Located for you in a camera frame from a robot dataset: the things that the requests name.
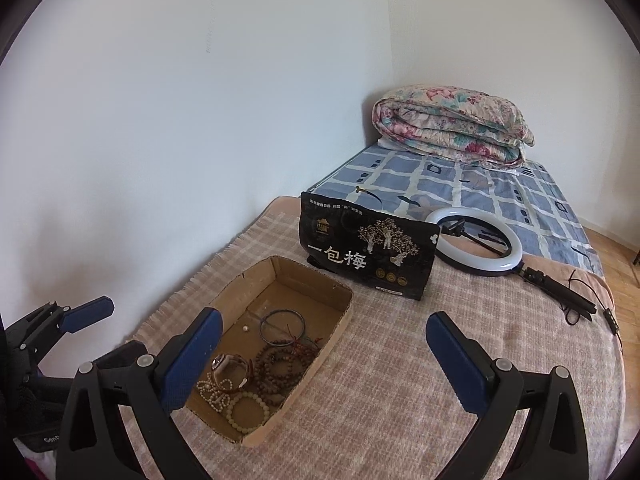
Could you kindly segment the blue bangle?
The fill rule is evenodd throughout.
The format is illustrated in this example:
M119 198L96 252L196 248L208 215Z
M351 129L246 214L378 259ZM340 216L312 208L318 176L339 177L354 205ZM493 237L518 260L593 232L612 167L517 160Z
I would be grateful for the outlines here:
M287 347L292 338L306 333L306 320L298 311L276 309L265 314L259 321L259 335L270 347Z

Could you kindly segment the green jade red-cord pendant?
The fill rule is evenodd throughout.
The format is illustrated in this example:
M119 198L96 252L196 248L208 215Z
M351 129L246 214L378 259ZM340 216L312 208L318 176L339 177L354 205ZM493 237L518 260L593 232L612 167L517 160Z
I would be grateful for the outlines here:
M311 338L303 332L299 336L292 338L291 346L303 356L318 356L321 351L320 341L320 338Z

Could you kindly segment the pink plaid blanket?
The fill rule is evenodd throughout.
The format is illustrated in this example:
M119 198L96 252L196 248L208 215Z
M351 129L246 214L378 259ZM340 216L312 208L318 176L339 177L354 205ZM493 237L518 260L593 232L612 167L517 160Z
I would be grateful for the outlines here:
M352 286L352 318L280 422L254 448L217 436L189 410L175 423L215 479L431 479L474 424L425 341L444 311L493 358L573 377L589 474L620 461L625 376L608 324L568 325L559 306L515 276L480 278L436 262L413 301Z

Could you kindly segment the brown cardboard box tray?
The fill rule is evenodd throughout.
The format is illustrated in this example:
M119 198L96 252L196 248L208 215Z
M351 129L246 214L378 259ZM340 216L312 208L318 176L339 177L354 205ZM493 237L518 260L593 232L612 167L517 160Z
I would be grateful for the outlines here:
M186 406L224 440L261 444L343 335L352 298L346 285L281 256L243 271L212 302L222 334Z

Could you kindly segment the black plum snack bag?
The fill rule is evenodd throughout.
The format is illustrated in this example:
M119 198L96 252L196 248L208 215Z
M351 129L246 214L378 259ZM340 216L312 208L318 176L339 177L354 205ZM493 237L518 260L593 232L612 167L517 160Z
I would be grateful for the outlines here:
M440 227L303 192L299 241L318 269L419 301L436 256Z

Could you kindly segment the blue checked bed sheet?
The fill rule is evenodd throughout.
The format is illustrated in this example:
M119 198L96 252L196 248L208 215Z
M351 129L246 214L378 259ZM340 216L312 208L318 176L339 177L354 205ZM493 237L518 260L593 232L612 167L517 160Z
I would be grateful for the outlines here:
M356 193L357 185L380 196L382 204ZM509 170L487 169L478 162L453 162L372 145L309 191L416 220L440 207L484 210L518 234L524 252L604 275L572 206L538 162Z

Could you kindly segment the folded floral quilt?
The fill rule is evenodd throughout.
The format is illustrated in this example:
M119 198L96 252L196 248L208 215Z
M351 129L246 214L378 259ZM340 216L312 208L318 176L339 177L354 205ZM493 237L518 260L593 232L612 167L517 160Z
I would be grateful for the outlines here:
M511 169L535 136L510 100L451 86L414 84L386 92L372 107L381 138L409 152Z

